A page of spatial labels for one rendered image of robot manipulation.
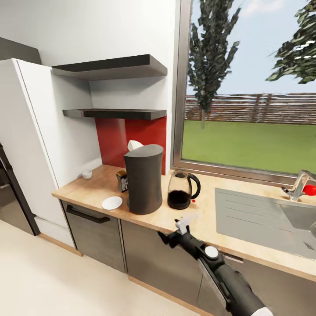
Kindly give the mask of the paper coffee filter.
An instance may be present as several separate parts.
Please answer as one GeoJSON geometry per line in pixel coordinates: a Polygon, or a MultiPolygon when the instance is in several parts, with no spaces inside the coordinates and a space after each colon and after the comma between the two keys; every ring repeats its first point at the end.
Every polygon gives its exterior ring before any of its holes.
{"type": "Polygon", "coordinates": [[[137,149],[139,147],[142,147],[143,145],[139,143],[138,141],[130,140],[128,144],[129,151],[133,151],[134,149],[137,149]]]}

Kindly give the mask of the coffee cup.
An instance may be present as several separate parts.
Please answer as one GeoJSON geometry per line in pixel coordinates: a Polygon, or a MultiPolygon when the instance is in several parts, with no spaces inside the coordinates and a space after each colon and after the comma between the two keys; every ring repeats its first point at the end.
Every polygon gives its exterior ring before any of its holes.
{"type": "Polygon", "coordinates": [[[85,171],[82,173],[82,175],[84,176],[85,179],[90,179],[92,176],[92,171],[85,171]]]}

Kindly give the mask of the bottle of coffee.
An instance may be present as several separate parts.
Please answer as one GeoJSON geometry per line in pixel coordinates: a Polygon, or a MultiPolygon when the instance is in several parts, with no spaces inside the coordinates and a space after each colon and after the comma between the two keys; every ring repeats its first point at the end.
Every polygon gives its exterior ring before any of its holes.
{"type": "Polygon", "coordinates": [[[124,170],[119,171],[116,174],[116,177],[118,179],[118,190],[122,193],[128,190],[126,175],[126,171],[124,170]]]}

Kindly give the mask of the electric kettle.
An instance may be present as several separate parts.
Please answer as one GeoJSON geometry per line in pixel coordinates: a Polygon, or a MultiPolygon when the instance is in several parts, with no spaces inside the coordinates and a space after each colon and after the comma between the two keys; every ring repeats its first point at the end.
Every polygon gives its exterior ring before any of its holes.
{"type": "Polygon", "coordinates": [[[201,184],[199,179],[192,173],[178,169],[171,173],[168,185],[168,204],[175,210],[187,209],[191,203],[199,196],[201,184]],[[197,183],[197,192],[192,195],[191,179],[197,183]]]}

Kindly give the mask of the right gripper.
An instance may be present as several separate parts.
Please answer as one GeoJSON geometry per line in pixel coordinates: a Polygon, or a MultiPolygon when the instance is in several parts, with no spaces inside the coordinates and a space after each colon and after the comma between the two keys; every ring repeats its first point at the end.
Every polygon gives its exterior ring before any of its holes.
{"type": "Polygon", "coordinates": [[[163,240],[164,244],[169,244],[171,249],[173,249],[179,244],[179,246],[181,246],[187,252],[187,246],[190,240],[194,238],[194,236],[190,234],[189,225],[186,226],[186,229],[187,232],[184,235],[177,233],[176,230],[170,235],[166,235],[160,231],[158,231],[158,234],[160,238],[163,240]]]}

